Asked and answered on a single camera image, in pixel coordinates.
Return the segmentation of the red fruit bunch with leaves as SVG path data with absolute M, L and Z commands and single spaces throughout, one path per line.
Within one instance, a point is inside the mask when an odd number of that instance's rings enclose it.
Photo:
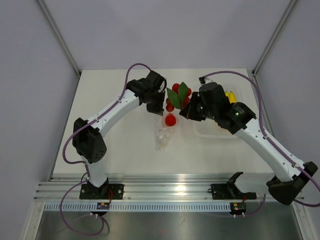
M 192 90 L 184 82 L 174 83 L 171 88 L 166 88 L 166 94 L 164 124 L 173 127 L 178 123 L 174 110 L 183 110 L 188 105 Z

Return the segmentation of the clear zip top bag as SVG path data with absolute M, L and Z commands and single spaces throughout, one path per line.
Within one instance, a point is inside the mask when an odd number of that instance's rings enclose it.
M 165 123 L 166 116 L 171 114 L 175 117 L 176 123 L 173 126 L 168 126 Z M 172 142 L 175 132 L 180 125 L 180 115 L 178 110 L 173 112 L 165 112 L 163 116 L 156 116 L 154 122 L 155 150 L 165 151 L 169 143 Z

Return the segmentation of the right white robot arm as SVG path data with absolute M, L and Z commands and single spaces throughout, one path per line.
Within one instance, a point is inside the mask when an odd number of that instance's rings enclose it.
M 193 92 L 190 102 L 179 114 L 193 121 L 214 120 L 249 145 L 273 170 L 266 183 L 270 195 L 283 205 L 296 201 L 300 191 L 318 171 L 318 166 L 293 158 L 275 138 L 267 135 L 256 114 L 244 103 L 231 103 L 216 82 L 203 84 Z

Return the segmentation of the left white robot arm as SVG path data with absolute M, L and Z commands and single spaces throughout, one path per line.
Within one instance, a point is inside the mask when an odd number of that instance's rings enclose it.
M 107 153 L 105 135 L 127 113 L 145 104 L 149 113 L 162 116 L 167 80 L 151 70 L 141 79 L 126 80 L 125 87 L 117 100 L 109 104 L 95 116 L 84 120 L 78 118 L 73 124 L 72 146 L 84 161 L 87 180 L 81 184 L 81 200 L 122 199 L 117 187 L 109 184 L 102 167 L 102 159 Z

